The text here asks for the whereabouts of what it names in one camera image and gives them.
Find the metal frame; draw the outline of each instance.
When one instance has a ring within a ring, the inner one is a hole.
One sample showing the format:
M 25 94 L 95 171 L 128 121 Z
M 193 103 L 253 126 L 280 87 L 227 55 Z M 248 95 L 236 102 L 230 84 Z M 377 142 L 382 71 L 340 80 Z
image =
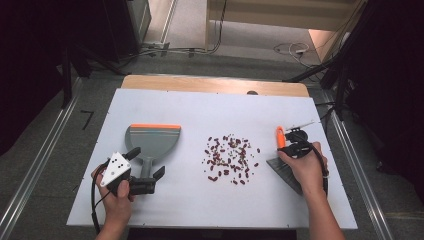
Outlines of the metal frame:
M 326 102 L 334 101 L 333 97 L 328 93 L 328 91 L 323 91 L 323 95 Z M 356 154 L 355 148 L 353 147 L 352 141 L 350 140 L 344 122 L 340 122 L 334 112 L 331 114 L 331 119 L 340 138 L 340 142 L 342 143 L 347 160 L 353 172 L 353 176 L 355 177 L 355 180 L 358 184 L 359 191 L 374 225 L 378 239 L 394 239 L 389 225 L 387 224 L 384 213 L 381 210 L 380 204 L 378 203 L 377 197 L 372 190 L 371 184 L 368 181 L 358 155 Z
M 65 125 L 71 116 L 75 104 L 80 96 L 81 88 L 82 80 L 81 78 L 77 78 L 73 87 L 73 91 L 75 93 L 74 97 L 71 99 L 68 106 L 59 112 L 52 129 L 41 146 L 41 149 L 35 157 L 31 167 L 26 173 L 24 180 L 6 207 L 6 211 L 0 222 L 0 240 L 8 239 L 12 233 L 19 216 L 24 210 L 31 193 L 50 158 L 50 154 L 52 153 L 62 130 L 65 128 Z

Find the wire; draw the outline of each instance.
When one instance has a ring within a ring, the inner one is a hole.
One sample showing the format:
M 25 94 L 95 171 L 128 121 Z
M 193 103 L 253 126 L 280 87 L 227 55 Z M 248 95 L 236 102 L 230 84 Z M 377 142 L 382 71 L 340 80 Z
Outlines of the wire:
M 218 37 L 218 42 L 215 43 L 214 47 L 212 49 L 207 49 L 205 51 L 204 48 L 168 48 L 168 49 L 160 49 L 160 48 L 156 48 L 156 47 L 151 47 L 148 50 L 142 51 L 138 54 L 132 55 L 132 56 L 128 56 L 125 58 L 122 58 L 121 60 L 127 60 L 127 62 L 125 62 L 124 64 L 122 64 L 121 66 L 119 66 L 118 68 L 124 67 L 126 65 L 128 65 L 133 58 L 139 57 L 139 56 L 144 56 L 144 55 L 151 55 L 154 53 L 161 53 L 161 52 L 172 52 L 172 53 L 195 53 L 195 54 L 213 54 L 215 53 L 220 45 L 221 45 L 221 40 L 222 40 L 222 26 L 223 26 L 223 22 L 224 22 L 224 17 L 225 17 L 225 10 L 227 8 L 227 0 L 225 0 L 224 2 L 224 6 L 222 9 L 222 13 L 221 13 L 221 19 L 220 19 L 220 23 L 219 23 L 219 37 Z
M 96 179 L 99 176 L 100 172 L 105 167 L 107 167 L 108 165 L 109 165 L 109 159 L 97 168 L 96 173 L 93 176 L 93 181 L 91 182 L 91 218 L 93 220 L 94 228 L 96 229 L 97 234 L 100 233 L 100 225 L 99 225 L 99 221 L 97 219 L 97 213 L 96 213 L 96 206 L 97 206 L 98 203 L 97 204 L 94 203 L 94 201 L 95 201 Z
M 106 195 L 104 195 L 99 201 L 97 201 L 96 205 L 94 207 L 97 207 L 97 205 L 99 205 L 99 203 L 101 201 L 103 201 L 103 199 L 105 199 L 107 197 L 107 195 L 109 195 L 109 193 L 111 193 L 111 191 L 107 192 Z

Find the dustpan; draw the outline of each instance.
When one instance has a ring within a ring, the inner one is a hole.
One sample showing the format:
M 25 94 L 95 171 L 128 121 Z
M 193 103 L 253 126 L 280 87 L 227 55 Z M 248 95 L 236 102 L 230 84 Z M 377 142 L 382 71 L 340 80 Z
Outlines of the dustpan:
M 125 135 L 127 149 L 140 147 L 141 178 L 149 178 L 152 162 L 165 156 L 177 143 L 181 126 L 171 124 L 131 124 Z

